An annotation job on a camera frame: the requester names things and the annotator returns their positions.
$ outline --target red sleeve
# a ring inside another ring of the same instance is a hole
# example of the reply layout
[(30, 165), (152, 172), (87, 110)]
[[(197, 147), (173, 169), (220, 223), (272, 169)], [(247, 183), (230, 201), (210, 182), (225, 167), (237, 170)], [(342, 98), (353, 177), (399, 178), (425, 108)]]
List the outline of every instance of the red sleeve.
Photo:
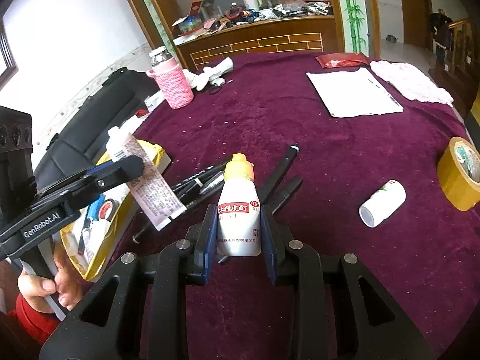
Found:
[(54, 314), (43, 314), (30, 307), (21, 294), (15, 303), (15, 310), (9, 313), (16, 317), (20, 325), (40, 345), (43, 345), (48, 337), (60, 324)]

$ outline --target tape roll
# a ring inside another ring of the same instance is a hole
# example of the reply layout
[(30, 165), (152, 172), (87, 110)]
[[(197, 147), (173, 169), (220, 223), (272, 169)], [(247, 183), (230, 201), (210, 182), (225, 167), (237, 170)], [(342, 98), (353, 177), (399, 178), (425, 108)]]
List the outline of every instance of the tape roll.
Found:
[(119, 207), (118, 202), (113, 199), (107, 199), (103, 202), (100, 210), (98, 212), (98, 217), (100, 219), (106, 219), (107, 221), (111, 222), (115, 213), (117, 212), (117, 208)]
[(437, 166), (447, 199), (467, 211), (480, 202), (480, 154), (463, 138), (453, 137)]

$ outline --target triangular cutout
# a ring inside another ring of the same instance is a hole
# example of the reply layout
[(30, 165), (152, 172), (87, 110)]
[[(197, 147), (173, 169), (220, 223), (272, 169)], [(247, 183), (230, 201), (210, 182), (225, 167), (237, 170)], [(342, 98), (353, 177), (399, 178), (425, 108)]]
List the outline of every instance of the triangular cutout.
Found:
[(364, 277), (358, 279), (361, 293), (363, 295), (363, 303), (368, 314), (368, 322), (372, 326), (382, 325), (383, 323), (392, 322), (395, 315), (388, 308), (380, 295), (375, 292), (373, 287)]
[(84, 322), (92, 323), (104, 327), (109, 320), (110, 309), (118, 287), (118, 277), (113, 277), (97, 293), (97, 296), (81, 313), (80, 319)]

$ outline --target pink thermos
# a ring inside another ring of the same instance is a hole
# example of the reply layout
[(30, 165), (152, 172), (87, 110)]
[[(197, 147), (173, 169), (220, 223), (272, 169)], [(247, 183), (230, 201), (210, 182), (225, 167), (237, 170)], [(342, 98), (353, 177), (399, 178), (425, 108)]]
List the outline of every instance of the pink thermos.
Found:
[(153, 78), (162, 90), (165, 100), (172, 108), (181, 108), (191, 103), (194, 93), (183, 74), (182, 67), (165, 46), (150, 53), (152, 69), (147, 75)]

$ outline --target staircase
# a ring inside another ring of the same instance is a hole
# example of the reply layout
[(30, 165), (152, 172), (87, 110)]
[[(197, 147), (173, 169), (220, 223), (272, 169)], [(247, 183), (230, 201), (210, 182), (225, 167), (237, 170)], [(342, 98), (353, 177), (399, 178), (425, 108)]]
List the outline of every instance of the staircase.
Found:
[(454, 107), (463, 118), (467, 117), (477, 96), (480, 83), (480, 64), (475, 25), (470, 19), (455, 21), (449, 25), (453, 42), (447, 50), (445, 65), (429, 70), (433, 81), (445, 88), (453, 97)]

